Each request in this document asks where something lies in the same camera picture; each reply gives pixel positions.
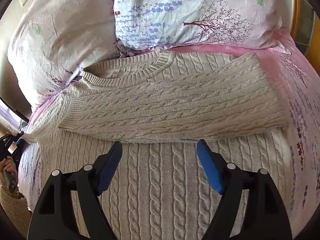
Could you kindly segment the person's left hand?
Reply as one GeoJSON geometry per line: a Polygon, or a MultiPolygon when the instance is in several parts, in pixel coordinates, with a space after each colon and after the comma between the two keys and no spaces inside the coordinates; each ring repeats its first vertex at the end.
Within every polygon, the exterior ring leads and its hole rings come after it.
{"type": "Polygon", "coordinates": [[[18,173],[16,170],[16,164],[12,157],[7,156],[0,162],[0,177],[1,177],[1,184],[4,185],[5,180],[3,176],[3,171],[8,171],[9,173],[13,173],[15,176],[15,180],[18,181],[18,173]]]}

